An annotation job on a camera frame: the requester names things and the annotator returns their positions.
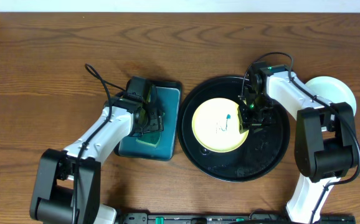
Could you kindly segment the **green scrubbing sponge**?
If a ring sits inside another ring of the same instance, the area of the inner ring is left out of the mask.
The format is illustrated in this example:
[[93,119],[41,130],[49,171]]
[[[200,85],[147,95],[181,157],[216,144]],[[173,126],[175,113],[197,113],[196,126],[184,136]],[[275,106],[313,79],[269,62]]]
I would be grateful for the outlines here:
[[161,139],[160,132],[146,133],[142,136],[138,136],[136,141],[140,144],[145,144],[147,146],[156,147]]

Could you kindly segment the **yellow plate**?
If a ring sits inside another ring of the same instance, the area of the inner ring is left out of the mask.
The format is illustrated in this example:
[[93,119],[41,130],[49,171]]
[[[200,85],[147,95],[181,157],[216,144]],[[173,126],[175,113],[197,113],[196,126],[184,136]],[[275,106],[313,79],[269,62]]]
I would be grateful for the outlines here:
[[212,98],[199,105],[192,116],[192,132],[200,145],[218,153],[237,149],[249,135],[241,128],[239,105],[227,98]]

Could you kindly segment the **pale green plate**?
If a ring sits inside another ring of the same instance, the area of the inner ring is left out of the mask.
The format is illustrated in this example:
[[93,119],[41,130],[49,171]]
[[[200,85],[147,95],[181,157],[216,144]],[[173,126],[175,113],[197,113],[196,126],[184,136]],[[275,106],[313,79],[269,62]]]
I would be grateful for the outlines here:
[[341,80],[328,76],[320,76],[306,82],[306,86],[318,96],[326,98],[333,103],[348,103],[352,107],[354,115],[356,115],[357,103],[354,93]]

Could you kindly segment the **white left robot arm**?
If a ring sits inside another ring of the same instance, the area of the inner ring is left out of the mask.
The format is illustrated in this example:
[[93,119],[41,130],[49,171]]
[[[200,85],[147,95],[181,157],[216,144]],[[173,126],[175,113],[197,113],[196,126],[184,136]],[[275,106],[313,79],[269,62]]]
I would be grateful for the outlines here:
[[158,97],[147,93],[109,98],[100,117],[63,150],[46,150],[39,161],[29,209],[42,223],[114,223],[117,211],[100,202],[101,167],[128,136],[163,130]]

